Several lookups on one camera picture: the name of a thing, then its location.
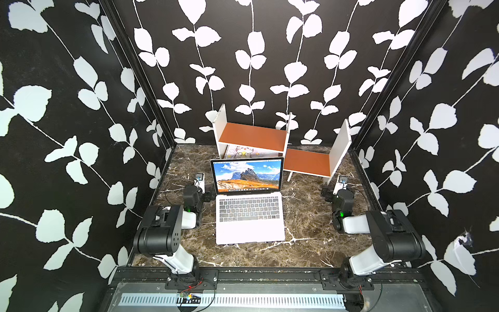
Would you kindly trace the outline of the silver laptop computer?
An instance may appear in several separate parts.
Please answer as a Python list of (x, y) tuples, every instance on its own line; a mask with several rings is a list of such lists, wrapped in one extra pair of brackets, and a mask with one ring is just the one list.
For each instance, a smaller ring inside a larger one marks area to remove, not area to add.
[(284, 158), (213, 159), (217, 245), (285, 240)]

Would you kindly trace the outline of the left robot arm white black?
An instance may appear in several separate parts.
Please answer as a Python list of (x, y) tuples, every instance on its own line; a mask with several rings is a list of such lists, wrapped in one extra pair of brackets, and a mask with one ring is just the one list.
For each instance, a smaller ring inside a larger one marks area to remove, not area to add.
[(160, 261), (172, 274), (197, 278), (198, 261), (181, 245), (181, 233), (201, 226), (204, 195), (201, 187), (188, 185), (181, 205), (149, 206), (133, 239), (136, 253)]

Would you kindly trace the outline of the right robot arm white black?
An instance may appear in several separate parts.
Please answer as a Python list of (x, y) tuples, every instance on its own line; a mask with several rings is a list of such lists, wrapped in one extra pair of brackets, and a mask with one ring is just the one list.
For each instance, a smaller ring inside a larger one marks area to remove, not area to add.
[(369, 276), (386, 266), (421, 259), (426, 248), (404, 212), (400, 209), (367, 211), (353, 215), (354, 193), (348, 188), (333, 193), (332, 221), (346, 234), (369, 234), (372, 245), (344, 261), (340, 275), (345, 278)]

